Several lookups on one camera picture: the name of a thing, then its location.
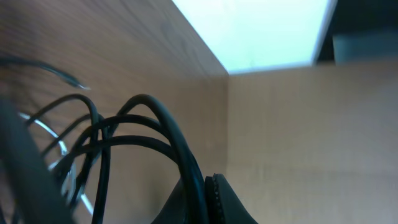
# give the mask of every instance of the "beige wall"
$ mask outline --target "beige wall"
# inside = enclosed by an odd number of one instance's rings
[[[398,220],[398,60],[230,77],[227,178],[259,223]]]

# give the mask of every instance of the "white wire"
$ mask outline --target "white wire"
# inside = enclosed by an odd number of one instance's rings
[[[19,113],[19,116],[21,116],[21,118],[24,118],[26,120],[30,119],[30,116],[28,114],[24,114],[24,113]],[[45,129],[48,133],[50,133],[55,139],[58,138],[58,134],[55,133],[55,131],[53,131],[50,127],[48,127],[46,124],[44,124],[43,122],[41,122],[40,120],[35,120],[35,123],[38,124],[40,127],[42,127],[43,129]],[[68,152],[68,148],[65,145],[64,141],[59,141],[58,144],[60,145],[60,151],[61,151],[61,156],[65,156],[67,155]],[[60,160],[57,160],[55,162],[53,162],[52,164],[49,165],[49,170],[52,170],[59,162]],[[68,177],[70,178],[70,189],[68,192],[68,201],[70,201],[72,199],[73,193],[75,191],[75,177],[76,177],[76,165],[75,163],[72,164],[72,168],[68,173]],[[65,182],[62,184],[62,193],[65,193],[66,191],[66,184],[67,184],[67,179],[65,180]],[[91,202],[88,200],[86,194],[81,194],[80,195],[81,201],[85,204],[88,212],[93,215],[94,212],[94,208],[91,205]]]

